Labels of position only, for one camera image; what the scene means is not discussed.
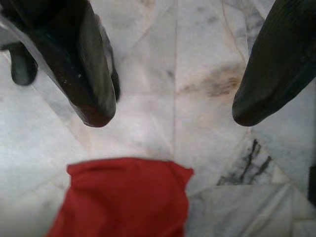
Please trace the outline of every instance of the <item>floor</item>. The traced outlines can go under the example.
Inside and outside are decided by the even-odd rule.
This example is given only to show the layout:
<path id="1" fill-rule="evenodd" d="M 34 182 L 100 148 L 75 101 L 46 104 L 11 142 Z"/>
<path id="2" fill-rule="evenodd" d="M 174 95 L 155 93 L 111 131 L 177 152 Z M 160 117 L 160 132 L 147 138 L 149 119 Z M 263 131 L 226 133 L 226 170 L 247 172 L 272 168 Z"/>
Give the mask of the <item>floor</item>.
<path id="1" fill-rule="evenodd" d="M 253 128 L 231 116 L 273 0 L 91 0 L 111 40 L 122 97 L 104 128 L 81 122 L 40 71 L 16 86 L 0 56 L 0 237 L 42 237 L 66 166 L 139 157 L 192 167 L 188 237 L 311 237 L 316 84 Z"/>

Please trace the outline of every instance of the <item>marble tile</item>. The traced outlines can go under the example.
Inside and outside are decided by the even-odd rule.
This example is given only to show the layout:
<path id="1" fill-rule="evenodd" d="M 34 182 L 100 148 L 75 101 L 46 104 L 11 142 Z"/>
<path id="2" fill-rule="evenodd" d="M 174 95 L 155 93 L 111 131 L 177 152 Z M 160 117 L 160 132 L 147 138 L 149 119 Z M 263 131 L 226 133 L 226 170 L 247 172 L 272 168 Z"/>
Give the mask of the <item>marble tile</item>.
<path id="1" fill-rule="evenodd" d="M 0 236 L 45 236 L 64 200 L 65 189 L 59 176 L 65 175 L 66 171 L 63 171 L 51 181 L 27 192 L 16 202 L 6 203 L 1 212 Z"/>
<path id="2" fill-rule="evenodd" d="M 246 8 L 244 12 L 246 15 L 247 25 L 248 52 L 250 54 L 265 20 L 252 4 L 249 4 L 248 8 Z"/>
<path id="3" fill-rule="evenodd" d="M 252 129 L 260 144 L 304 194 L 309 169 L 316 162 L 315 101 L 316 85 L 310 83 L 296 98 Z"/>
<path id="4" fill-rule="evenodd" d="M 316 232 L 316 220 L 297 221 L 293 226 L 293 237 L 314 237 Z"/>
<path id="5" fill-rule="evenodd" d="M 290 185 L 217 186 L 190 197 L 189 237 L 289 237 Z"/>
<path id="6" fill-rule="evenodd" d="M 174 93 L 177 4 L 170 2 L 170 8 L 118 64 L 122 93 Z"/>
<path id="7" fill-rule="evenodd" d="M 190 194 L 216 185 L 247 130 L 231 116 L 244 61 L 228 28 L 220 1 L 178 2 L 175 160 L 195 170 Z"/>
<path id="8" fill-rule="evenodd" d="M 261 16 L 266 19 L 276 0 L 253 0 Z"/>
<path id="9" fill-rule="evenodd" d="M 253 44 L 261 30 L 264 23 L 264 18 L 258 11 L 256 4 L 253 0 L 224 0 L 225 4 L 231 7 L 235 7 L 244 13 L 246 23 L 246 35 L 247 35 L 247 56 L 245 59 L 248 61 L 249 55 Z"/>
<path id="10" fill-rule="evenodd" d="M 87 127 L 77 116 L 68 128 L 88 150 L 86 159 L 173 158 L 173 96 L 122 95 L 117 114 L 103 128 Z"/>
<path id="11" fill-rule="evenodd" d="M 285 184 L 290 183 L 290 178 L 284 173 L 279 165 L 275 164 L 274 171 L 272 174 L 271 183 L 273 184 Z"/>
<path id="12" fill-rule="evenodd" d="M 217 185 L 250 185 L 271 183 L 275 163 L 250 134 L 239 144 Z"/>
<path id="13" fill-rule="evenodd" d="M 229 32 L 232 34 L 236 48 L 243 62 L 247 62 L 249 58 L 247 38 L 248 25 L 246 26 L 247 18 L 241 9 L 232 7 L 229 4 L 223 3 L 223 13 Z"/>
<path id="14" fill-rule="evenodd" d="M 87 153 L 31 86 L 17 86 L 7 74 L 1 85 L 9 90 L 0 102 L 0 197 L 11 199 Z"/>
<path id="15" fill-rule="evenodd" d="M 245 62 L 236 47 L 223 9 L 220 0 L 178 2 L 177 92 L 186 89 L 192 83 L 192 86 L 196 86 L 205 80 L 208 81 L 207 79 L 215 79 L 220 76 L 218 74 L 229 70 L 240 71 L 242 74 Z M 238 15 L 235 22 L 235 25 L 239 24 L 244 25 L 244 18 L 241 15 Z M 223 84 L 235 83 L 227 81 L 227 78 L 222 80 Z"/>
<path id="16" fill-rule="evenodd" d="M 290 185 L 218 188 L 213 194 L 215 236 L 290 236 Z"/>
<path id="17" fill-rule="evenodd" d="M 138 42 L 174 0 L 91 0 L 109 35 L 117 62 Z"/>

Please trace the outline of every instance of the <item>dark object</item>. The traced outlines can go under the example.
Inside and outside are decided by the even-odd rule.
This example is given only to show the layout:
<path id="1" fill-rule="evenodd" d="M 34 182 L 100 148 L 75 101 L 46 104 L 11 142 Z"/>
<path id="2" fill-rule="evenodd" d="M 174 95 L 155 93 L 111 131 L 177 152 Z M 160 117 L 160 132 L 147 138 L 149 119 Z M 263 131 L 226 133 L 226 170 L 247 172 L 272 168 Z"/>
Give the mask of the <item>dark object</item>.
<path id="1" fill-rule="evenodd" d="M 0 0 L 0 48 L 12 78 L 32 83 L 37 64 L 64 92 L 82 121 L 106 125 L 116 111 L 119 80 L 105 30 L 87 0 Z"/>
<path id="2" fill-rule="evenodd" d="M 316 166 L 310 169 L 308 199 L 316 206 Z"/>
<path id="3" fill-rule="evenodd" d="M 233 104 L 234 120 L 254 126 L 316 76 L 316 1 L 276 0 L 253 46 Z"/>

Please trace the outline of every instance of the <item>brown stain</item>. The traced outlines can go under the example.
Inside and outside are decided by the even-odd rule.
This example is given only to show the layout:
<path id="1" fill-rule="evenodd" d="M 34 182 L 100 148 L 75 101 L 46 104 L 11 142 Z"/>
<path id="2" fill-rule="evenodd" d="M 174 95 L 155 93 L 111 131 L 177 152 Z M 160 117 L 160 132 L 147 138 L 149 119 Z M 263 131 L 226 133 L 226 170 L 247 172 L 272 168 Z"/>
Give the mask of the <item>brown stain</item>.
<path id="1" fill-rule="evenodd" d="M 152 9 L 155 5 L 155 0 L 140 0 L 141 4 L 143 4 L 146 8 Z"/>
<path id="2" fill-rule="evenodd" d="M 239 88 L 244 70 L 245 67 L 242 65 L 220 67 L 203 78 L 194 79 L 194 81 L 199 81 L 199 83 L 187 85 L 178 94 L 183 95 L 196 92 L 212 98 L 233 96 Z"/>

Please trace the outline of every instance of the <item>red fabric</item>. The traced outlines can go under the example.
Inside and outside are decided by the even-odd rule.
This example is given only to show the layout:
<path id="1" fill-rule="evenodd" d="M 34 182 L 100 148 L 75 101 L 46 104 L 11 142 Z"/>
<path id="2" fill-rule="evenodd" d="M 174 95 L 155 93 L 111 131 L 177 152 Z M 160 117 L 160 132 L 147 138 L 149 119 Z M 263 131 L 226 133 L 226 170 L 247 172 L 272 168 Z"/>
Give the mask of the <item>red fabric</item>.
<path id="1" fill-rule="evenodd" d="M 68 166 L 71 186 L 47 237 L 183 237 L 185 185 L 173 162 L 121 158 Z"/>

